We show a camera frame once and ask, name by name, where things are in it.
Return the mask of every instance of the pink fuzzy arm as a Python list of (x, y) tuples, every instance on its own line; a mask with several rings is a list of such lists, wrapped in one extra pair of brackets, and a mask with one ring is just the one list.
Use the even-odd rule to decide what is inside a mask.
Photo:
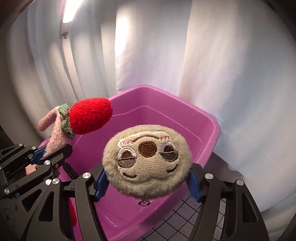
[(49, 128), (55, 121), (57, 117), (58, 112), (58, 106), (53, 108), (46, 116), (44, 116), (39, 122), (38, 122), (38, 129), (40, 131), (45, 131), (47, 128)]
[(45, 152), (43, 156), (54, 152), (55, 150), (59, 149), (63, 145), (69, 142), (69, 138), (67, 135), (61, 130), (61, 122), (63, 117), (60, 115), (59, 111), (57, 110), (57, 118), (54, 123), (54, 129), (52, 130), (52, 134), (50, 136), (49, 142), (47, 143)]
[[(69, 138), (67, 135), (62, 132), (61, 130), (61, 122), (63, 120), (63, 117), (60, 115), (58, 111), (58, 106), (53, 108), (46, 116), (44, 116), (38, 123), (38, 129), (40, 131), (45, 131), (51, 124), (54, 123), (54, 129), (52, 131), (52, 134), (50, 136), (49, 142), (47, 143), (45, 152), (43, 156), (46, 156), (50, 154), (51, 152), (54, 152), (61, 146), (67, 144), (69, 142)], [(26, 174), (30, 174), (31, 172), (35, 171), (35, 164), (34, 165), (28, 165), (26, 167)]]

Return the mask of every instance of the embroidered mouth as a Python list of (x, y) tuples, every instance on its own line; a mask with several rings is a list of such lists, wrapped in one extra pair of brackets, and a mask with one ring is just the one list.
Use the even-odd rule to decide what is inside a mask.
[(127, 175), (125, 172), (123, 173), (123, 175), (125, 175), (126, 177), (129, 177), (129, 178), (135, 178), (135, 177), (137, 177), (137, 175), (134, 175), (134, 176)]
[(178, 166), (178, 164), (176, 164), (176, 166), (175, 166), (173, 169), (171, 169), (171, 170), (167, 170), (167, 172), (168, 172), (168, 173), (173, 172), (174, 170), (176, 170), (177, 166)]

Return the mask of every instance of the pink plush toy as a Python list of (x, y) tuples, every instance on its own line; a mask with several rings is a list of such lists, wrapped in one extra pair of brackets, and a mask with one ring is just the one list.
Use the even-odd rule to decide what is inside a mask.
[[(67, 104), (53, 108), (38, 123), (40, 131), (45, 131), (54, 123), (44, 156), (73, 140), (75, 134), (86, 134), (100, 129), (109, 121), (112, 113), (111, 103), (106, 98), (81, 100), (71, 108)], [(35, 171), (35, 166), (28, 165), (26, 173)]]

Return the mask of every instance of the grid floor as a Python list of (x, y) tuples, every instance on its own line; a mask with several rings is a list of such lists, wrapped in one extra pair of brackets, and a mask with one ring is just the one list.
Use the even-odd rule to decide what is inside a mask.
[[(197, 219), (200, 205), (187, 193), (168, 216), (145, 235), (138, 238), (137, 241), (188, 241)], [(221, 199), (213, 241), (218, 241), (221, 237), (225, 205), (225, 199)]]

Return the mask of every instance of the fuzzy round plush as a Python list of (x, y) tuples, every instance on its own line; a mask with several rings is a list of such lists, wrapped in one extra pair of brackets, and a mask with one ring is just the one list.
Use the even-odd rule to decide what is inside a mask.
[(106, 145), (103, 166), (121, 193), (144, 201), (167, 196), (186, 180), (192, 156), (185, 139), (158, 125), (117, 133)]
[(75, 103), (69, 111), (74, 133), (83, 135), (100, 129), (111, 118), (113, 109), (105, 98), (90, 98)]

